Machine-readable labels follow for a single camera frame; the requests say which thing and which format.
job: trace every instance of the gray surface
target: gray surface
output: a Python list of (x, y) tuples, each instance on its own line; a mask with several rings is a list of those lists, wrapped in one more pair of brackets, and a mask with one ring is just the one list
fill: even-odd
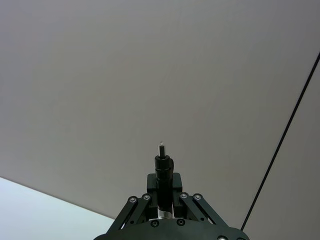
[(250, 239), (319, 239), (320, 67), (244, 231)]
[(319, 1), (0, 7), (0, 175), (115, 217), (157, 144), (240, 227), (319, 50)]

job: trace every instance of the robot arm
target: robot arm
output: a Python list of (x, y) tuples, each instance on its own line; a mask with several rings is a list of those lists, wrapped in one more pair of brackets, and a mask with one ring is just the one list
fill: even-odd
[(147, 193), (128, 198), (107, 233), (94, 240), (249, 240), (229, 227), (200, 193), (183, 192), (181, 176), (160, 144)]

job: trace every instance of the white wall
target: white wall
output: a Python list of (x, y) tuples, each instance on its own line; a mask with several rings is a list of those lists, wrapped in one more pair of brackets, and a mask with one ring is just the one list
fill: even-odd
[(113, 221), (0, 178), (1, 240), (93, 240)]

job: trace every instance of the metal pin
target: metal pin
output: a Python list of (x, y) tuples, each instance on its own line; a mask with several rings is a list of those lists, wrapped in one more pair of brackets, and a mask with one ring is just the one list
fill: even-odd
[(161, 211), (160, 209), (158, 209), (158, 217), (159, 219), (172, 219), (172, 213), (169, 211)]
[(158, 147), (158, 152), (159, 152), (158, 153), (159, 158), (164, 159), (166, 157), (166, 149), (163, 141), (160, 142), (160, 145)]

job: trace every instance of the black cable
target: black cable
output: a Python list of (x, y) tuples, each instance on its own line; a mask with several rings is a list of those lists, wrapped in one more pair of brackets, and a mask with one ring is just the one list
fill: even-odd
[(254, 199), (253, 199), (253, 202), (252, 202), (252, 204), (251, 204), (251, 207), (250, 207), (250, 209), (249, 209), (249, 211), (248, 211), (248, 213), (247, 213), (247, 215), (246, 215), (246, 217), (245, 217), (245, 219), (244, 219), (244, 221), (243, 221), (243, 224), (242, 224), (242, 227), (241, 227), (241, 230), (242, 230), (242, 231), (244, 230), (244, 228), (245, 228), (245, 226), (246, 226), (246, 223), (247, 223), (247, 221), (248, 221), (248, 219), (249, 219), (249, 217), (250, 217), (250, 214), (251, 214), (251, 212), (252, 212), (252, 209), (254, 208), (254, 206), (255, 206), (255, 204), (256, 204), (256, 201), (257, 201), (257, 199), (258, 199), (258, 197), (259, 197), (259, 194), (260, 194), (260, 192), (261, 192), (261, 189), (262, 189), (262, 187), (263, 187), (264, 184), (265, 184), (265, 181), (266, 181), (266, 179), (267, 179), (267, 177), (268, 177), (268, 174), (269, 174), (269, 172), (270, 172), (270, 169), (271, 169), (272, 165), (274, 164), (274, 161), (275, 161), (275, 159), (276, 159), (276, 157), (277, 157), (277, 154), (278, 154), (278, 152), (279, 152), (279, 149), (280, 149), (280, 147), (281, 147), (281, 145), (282, 145), (282, 143), (283, 143), (283, 141), (284, 141), (284, 139), (285, 139), (285, 137), (286, 137), (287, 131), (288, 131), (290, 125), (291, 125), (292, 120), (294, 119), (294, 116), (295, 116), (295, 114), (296, 114), (296, 111), (297, 111), (297, 109), (298, 109), (298, 107), (299, 107), (299, 104), (300, 104), (300, 102), (301, 102), (304, 94), (305, 94), (305, 91), (306, 91), (306, 89), (307, 89), (307, 87), (308, 87), (308, 85), (309, 85), (309, 82), (310, 82), (310, 80), (311, 80), (311, 78), (312, 78), (312, 76), (313, 76), (313, 74), (314, 74), (314, 72), (315, 72), (315, 70), (316, 70), (316, 67), (317, 67), (317, 65), (318, 65), (319, 60), (320, 60), (320, 52), (319, 52), (318, 57), (316, 58), (316, 60), (315, 60), (315, 62), (314, 62), (314, 64), (313, 64), (313, 67), (312, 67), (312, 69), (311, 69), (311, 72), (310, 72), (310, 74), (309, 74), (309, 76), (308, 76), (308, 78), (307, 78), (307, 80), (306, 80), (306, 82), (305, 82), (305, 84), (304, 84), (304, 87), (303, 87), (303, 89), (302, 89), (302, 91), (301, 91), (301, 93), (300, 93), (300, 96), (299, 96), (299, 98), (298, 98), (298, 100), (297, 100), (297, 102), (296, 102), (296, 104), (295, 104), (295, 107), (294, 107), (294, 109), (293, 109), (293, 111), (292, 111), (292, 113), (291, 113), (291, 116), (290, 116), (290, 118), (289, 118), (289, 121), (288, 121), (288, 123), (287, 123), (286, 126), (285, 126), (285, 129), (284, 129), (284, 131), (283, 131), (283, 134), (282, 134), (282, 136), (281, 136), (281, 139), (280, 139), (280, 141), (279, 141), (279, 143), (278, 143), (278, 146), (277, 146), (276, 149), (275, 149), (275, 152), (274, 152), (274, 154), (273, 154), (273, 156), (272, 156), (272, 159), (271, 159), (271, 161), (270, 161), (270, 163), (269, 163), (269, 166), (268, 166), (268, 168), (267, 168), (267, 170), (266, 170), (266, 172), (265, 172), (265, 174), (264, 174), (264, 177), (263, 177), (262, 182), (261, 182), (261, 184), (260, 184), (260, 186), (259, 186), (259, 189), (258, 189), (258, 191), (257, 191), (256, 194), (255, 194), (255, 197), (254, 197)]

